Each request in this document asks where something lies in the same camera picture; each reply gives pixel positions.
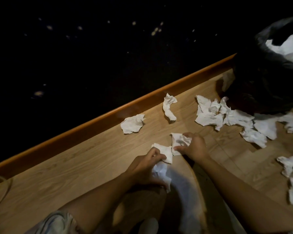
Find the person's left hand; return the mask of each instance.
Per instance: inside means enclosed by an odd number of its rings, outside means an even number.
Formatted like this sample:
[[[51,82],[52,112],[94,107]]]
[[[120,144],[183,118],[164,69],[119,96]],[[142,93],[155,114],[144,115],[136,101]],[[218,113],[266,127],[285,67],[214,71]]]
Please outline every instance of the person's left hand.
[[[155,164],[165,159],[166,156],[161,154],[159,149],[153,147],[146,155],[136,157],[125,173],[133,179],[134,184],[156,184],[167,188],[164,181],[152,176]]]

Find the person's right hand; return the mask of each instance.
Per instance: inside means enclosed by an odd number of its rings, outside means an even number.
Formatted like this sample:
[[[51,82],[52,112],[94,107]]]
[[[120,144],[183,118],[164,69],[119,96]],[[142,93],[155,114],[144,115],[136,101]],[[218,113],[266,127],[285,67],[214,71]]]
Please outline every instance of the person's right hand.
[[[181,154],[187,155],[189,158],[199,163],[205,158],[209,158],[205,140],[198,133],[186,132],[183,133],[185,137],[191,137],[191,143],[189,146],[175,146],[174,149]]]

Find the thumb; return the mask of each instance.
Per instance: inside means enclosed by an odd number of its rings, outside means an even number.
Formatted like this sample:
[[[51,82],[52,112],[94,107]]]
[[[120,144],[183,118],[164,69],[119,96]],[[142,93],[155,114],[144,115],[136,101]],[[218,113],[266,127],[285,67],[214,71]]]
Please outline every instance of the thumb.
[[[152,177],[150,179],[150,183],[154,185],[159,185],[165,187],[165,189],[168,189],[168,185],[165,181],[161,180],[160,178]]]
[[[175,146],[174,150],[178,151],[181,154],[186,154],[186,149],[188,148],[188,146]]]

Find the patterned fabric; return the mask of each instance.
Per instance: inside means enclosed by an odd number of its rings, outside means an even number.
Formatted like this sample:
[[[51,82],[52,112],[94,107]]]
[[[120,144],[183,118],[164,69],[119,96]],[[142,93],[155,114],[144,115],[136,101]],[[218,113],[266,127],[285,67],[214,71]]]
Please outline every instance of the patterned fabric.
[[[82,233],[73,216],[63,211],[49,214],[43,221],[25,234],[80,234]]]

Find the wooden trim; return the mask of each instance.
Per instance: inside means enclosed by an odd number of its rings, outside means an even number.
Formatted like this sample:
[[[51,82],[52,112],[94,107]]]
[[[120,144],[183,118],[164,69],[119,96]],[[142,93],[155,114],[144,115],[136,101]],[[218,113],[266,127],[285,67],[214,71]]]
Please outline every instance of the wooden trim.
[[[126,117],[142,113],[163,102],[166,93],[178,95],[202,82],[219,75],[232,67],[231,55],[219,62],[185,76],[160,89],[146,94],[130,103],[77,126],[52,139],[36,145],[3,162],[0,162],[0,175],[11,178],[117,124]]]

